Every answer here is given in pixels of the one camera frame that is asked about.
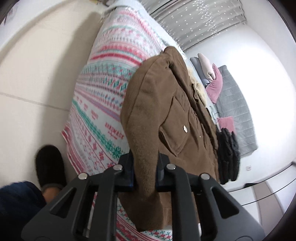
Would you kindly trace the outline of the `brown coat with fur collar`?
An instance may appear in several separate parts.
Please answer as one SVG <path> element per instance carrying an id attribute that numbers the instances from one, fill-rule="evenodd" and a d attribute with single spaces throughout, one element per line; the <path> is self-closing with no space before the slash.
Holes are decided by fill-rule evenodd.
<path id="1" fill-rule="evenodd" d="M 171 195 L 155 191 L 159 154 L 187 173 L 218 179 L 216 126 L 174 47 L 144 61 L 129 81 L 120 114 L 137 188 L 119 199 L 138 230 L 171 225 Z"/>

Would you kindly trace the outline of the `black slipper foot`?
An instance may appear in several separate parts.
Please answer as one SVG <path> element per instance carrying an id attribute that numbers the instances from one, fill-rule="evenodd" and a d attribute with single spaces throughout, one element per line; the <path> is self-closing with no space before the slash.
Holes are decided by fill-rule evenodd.
<path id="1" fill-rule="evenodd" d="M 41 147 L 35 157 L 35 168 L 42 192 L 52 187 L 62 190 L 67 185 L 64 161 L 57 147 Z"/>

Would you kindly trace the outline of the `folded black puffer jacket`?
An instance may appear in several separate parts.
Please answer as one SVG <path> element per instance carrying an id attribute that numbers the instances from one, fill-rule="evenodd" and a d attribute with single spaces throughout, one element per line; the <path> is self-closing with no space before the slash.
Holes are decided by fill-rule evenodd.
<path id="1" fill-rule="evenodd" d="M 234 132 L 226 128 L 217 131 L 218 139 L 218 171 L 220 184 L 236 181 L 240 167 L 239 145 Z"/>

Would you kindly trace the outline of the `pink pillow near headboard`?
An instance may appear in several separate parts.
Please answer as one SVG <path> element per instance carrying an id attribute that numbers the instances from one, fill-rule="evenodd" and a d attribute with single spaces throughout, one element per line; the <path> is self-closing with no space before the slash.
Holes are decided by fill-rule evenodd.
<path id="1" fill-rule="evenodd" d="M 217 118 L 220 128 L 226 128 L 230 133 L 235 132 L 234 119 L 232 116 Z"/>

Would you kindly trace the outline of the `grey padded headboard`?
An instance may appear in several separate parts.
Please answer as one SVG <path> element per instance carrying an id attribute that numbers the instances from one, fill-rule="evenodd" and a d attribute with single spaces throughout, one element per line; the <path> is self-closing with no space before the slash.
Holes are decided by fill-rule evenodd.
<path id="1" fill-rule="evenodd" d="M 242 156 L 258 149 L 253 121 L 247 102 L 227 66 L 218 68 L 223 79 L 223 86 L 215 104 L 221 118 L 232 116 L 234 128 Z"/>

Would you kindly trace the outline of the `pink pillow upright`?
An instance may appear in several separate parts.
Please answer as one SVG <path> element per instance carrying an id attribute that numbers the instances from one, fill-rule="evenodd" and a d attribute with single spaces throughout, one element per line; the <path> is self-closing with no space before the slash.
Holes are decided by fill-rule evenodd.
<path id="1" fill-rule="evenodd" d="M 215 104 L 220 96 L 223 87 L 223 77 L 221 75 L 220 70 L 217 68 L 215 64 L 213 64 L 213 70 L 216 76 L 216 79 L 211 81 L 207 87 L 206 92 L 211 102 Z"/>

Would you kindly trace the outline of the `beige folded pillow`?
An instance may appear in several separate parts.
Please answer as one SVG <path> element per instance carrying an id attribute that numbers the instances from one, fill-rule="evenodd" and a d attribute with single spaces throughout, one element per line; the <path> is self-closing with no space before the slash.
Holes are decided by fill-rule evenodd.
<path id="1" fill-rule="evenodd" d="M 200 61 L 201 68 L 206 79 L 208 79 L 209 81 L 215 80 L 216 75 L 210 60 L 202 53 L 198 53 L 198 59 Z"/>

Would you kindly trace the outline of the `grey folded pillow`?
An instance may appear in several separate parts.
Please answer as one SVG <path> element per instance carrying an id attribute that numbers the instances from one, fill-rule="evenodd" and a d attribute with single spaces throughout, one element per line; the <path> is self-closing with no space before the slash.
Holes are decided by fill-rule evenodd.
<path id="1" fill-rule="evenodd" d="M 205 77 L 205 75 L 203 73 L 199 58 L 198 57 L 191 57 L 190 61 L 194 65 L 194 67 L 201 79 L 202 84 L 204 85 L 204 87 L 206 87 L 210 83 L 210 81 Z"/>

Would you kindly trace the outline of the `grey dotted curtain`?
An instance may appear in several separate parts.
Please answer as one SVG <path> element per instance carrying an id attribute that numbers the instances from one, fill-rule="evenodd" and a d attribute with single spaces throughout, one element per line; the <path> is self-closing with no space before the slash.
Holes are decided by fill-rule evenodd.
<path id="1" fill-rule="evenodd" d="M 185 51 L 230 27 L 246 23 L 241 1 L 140 1 Z"/>

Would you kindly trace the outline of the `patterned knit bedspread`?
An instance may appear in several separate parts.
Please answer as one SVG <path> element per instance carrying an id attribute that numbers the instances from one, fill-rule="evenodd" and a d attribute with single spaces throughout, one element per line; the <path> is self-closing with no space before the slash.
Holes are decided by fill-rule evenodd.
<path id="1" fill-rule="evenodd" d="M 137 68 L 165 49 L 161 31 L 138 1 L 116 1 L 107 9 L 62 131 L 77 173 L 102 173 L 129 151 L 121 108 Z"/>

